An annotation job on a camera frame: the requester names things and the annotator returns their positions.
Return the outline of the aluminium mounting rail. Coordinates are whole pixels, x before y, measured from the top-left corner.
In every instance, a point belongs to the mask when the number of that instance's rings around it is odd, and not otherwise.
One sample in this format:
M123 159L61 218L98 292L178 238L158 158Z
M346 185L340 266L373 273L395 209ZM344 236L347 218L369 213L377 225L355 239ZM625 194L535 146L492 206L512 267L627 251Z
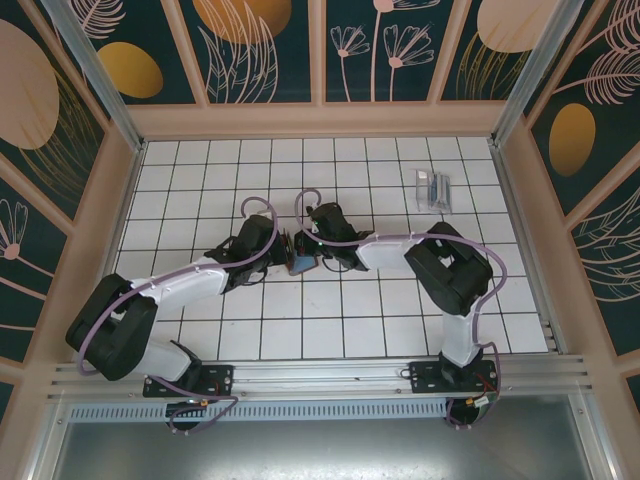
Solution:
M409 358L293 361L238 361L233 364L232 394L246 401L393 398L411 394L400 371ZM503 396L558 395L592 389L578 355L501 355ZM133 373L119 381L82 376L72 364L55 367L45 384L53 401L141 401L145 377Z

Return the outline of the brown leather card holder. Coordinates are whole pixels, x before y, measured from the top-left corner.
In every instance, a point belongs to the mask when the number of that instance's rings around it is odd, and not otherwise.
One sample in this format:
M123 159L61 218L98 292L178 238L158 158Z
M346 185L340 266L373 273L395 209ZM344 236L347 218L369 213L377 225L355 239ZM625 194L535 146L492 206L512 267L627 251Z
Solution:
M293 235L285 230L283 237L286 242L286 267L291 276L302 275L318 266L318 246L314 240L302 231Z

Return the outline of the aluminium frame post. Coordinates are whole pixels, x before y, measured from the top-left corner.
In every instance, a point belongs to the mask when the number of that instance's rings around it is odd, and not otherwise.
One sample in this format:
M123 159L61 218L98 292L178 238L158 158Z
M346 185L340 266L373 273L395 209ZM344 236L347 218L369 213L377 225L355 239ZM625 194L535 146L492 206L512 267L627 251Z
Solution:
M121 95L116 90L96 50L77 22L72 8L66 0L41 0L41 2L53 24L59 29L74 58L84 69L89 83L94 87L118 130L133 151L138 153L142 147L143 138L134 125Z
M492 129L489 140L491 151L499 150L508 139L536 88L551 69L584 3L585 0L559 0L554 7Z

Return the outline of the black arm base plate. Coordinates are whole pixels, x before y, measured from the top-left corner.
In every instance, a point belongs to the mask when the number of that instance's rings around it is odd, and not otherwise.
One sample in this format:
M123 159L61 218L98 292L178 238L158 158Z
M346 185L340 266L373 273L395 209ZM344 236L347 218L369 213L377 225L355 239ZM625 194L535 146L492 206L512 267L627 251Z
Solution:
M232 365L200 365L190 367L176 382L169 382L170 387L159 382L155 377L147 378L143 384L144 398L209 398L230 396L234 382Z
M498 374L492 360L458 367L443 361L418 361L409 364L413 393L479 395L497 388Z

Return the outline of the grey metal panel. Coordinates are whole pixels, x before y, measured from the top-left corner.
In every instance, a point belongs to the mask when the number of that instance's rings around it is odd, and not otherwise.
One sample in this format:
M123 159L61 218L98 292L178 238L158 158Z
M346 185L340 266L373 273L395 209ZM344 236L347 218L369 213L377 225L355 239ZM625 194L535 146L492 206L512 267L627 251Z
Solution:
M436 419L74 424L54 480L592 480L572 432L547 437Z

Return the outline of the aluminium side rail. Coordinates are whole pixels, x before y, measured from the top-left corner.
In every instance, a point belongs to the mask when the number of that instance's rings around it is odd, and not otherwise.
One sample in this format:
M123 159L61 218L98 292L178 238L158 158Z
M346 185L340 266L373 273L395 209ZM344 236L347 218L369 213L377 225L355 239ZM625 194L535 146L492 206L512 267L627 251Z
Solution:
M142 163L147 151L147 145L148 142L145 139L142 139L140 146L132 157L132 163L126 175L126 183L124 184L124 188L117 204L114 223L108 236L108 242L107 246L105 247L97 280L100 280L106 274L110 274L111 268L115 264L115 257L119 250L119 241L121 240L121 236L125 227L125 222L134 195L136 182L140 174ZM76 367L81 376L93 376L98 374L98 371L95 368L89 369L85 366L85 355L93 340L94 335L96 334L102 323L103 320L101 319L101 315L98 315L98 319L96 320L94 325L89 328L87 336L80 345L80 351L75 357Z
M510 349L517 354L564 354L566 343L555 318L515 178L501 149L490 144L489 150L524 270L522 275L509 275L498 294Z

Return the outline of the clear acrylic card stand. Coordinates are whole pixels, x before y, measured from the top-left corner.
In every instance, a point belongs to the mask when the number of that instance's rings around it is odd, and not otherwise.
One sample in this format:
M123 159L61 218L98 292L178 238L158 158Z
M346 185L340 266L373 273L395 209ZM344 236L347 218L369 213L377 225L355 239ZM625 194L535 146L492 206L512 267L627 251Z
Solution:
M415 199L416 206L420 212L432 212L438 214L450 214L452 212L452 195L451 207L447 212L436 210L432 205L431 182L435 172L426 170L415 171Z

